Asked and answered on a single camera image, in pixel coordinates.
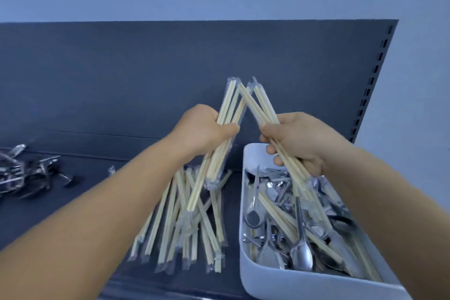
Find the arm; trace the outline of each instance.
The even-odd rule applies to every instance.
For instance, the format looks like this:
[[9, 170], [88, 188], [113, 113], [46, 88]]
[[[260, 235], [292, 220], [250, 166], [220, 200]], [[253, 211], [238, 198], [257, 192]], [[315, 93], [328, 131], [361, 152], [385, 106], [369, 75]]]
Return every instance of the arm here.
[[39, 223], [0, 253], [5, 299], [94, 299], [132, 245], [172, 175], [235, 135], [205, 105], [171, 134]]
[[[416, 300], [443, 299], [450, 275], [450, 217], [383, 161], [304, 113], [278, 115], [261, 140], [281, 142], [314, 175], [324, 174]], [[275, 154], [272, 145], [269, 154]], [[281, 165], [277, 156], [274, 162]]]

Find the white plastic bin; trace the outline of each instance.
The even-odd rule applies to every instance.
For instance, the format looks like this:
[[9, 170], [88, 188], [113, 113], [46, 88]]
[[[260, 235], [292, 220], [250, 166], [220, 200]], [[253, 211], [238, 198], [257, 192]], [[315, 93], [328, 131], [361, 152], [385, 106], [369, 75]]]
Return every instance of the white plastic bin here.
[[242, 242], [243, 233], [250, 235], [250, 229], [243, 223], [244, 209], [249, 204], [249, 197], [244, 187], [244, 178], [245, 169], [254, 173], [258, 165], [261, 168], [277, 167], [273, 164], [273, 156], [266, 153], [266, 144], [252, 143], [246, 145], [242, 173], [239, 247], [241, 280], [247, 293], [263, 300], [411, 300], [411, 297], [366, 235], [361, 239], [385, 283], [351, 277], [273, 269], [254, 263], [249, 257], [250, 244]]

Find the white wall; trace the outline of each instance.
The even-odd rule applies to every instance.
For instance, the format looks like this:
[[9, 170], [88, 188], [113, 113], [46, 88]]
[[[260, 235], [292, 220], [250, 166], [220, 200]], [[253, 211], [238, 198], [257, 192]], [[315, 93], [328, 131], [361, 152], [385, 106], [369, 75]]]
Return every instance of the white wall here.
[[400, 19], [357, 144], [450, 210], [450, 0], [0, 0], [0, 21]]

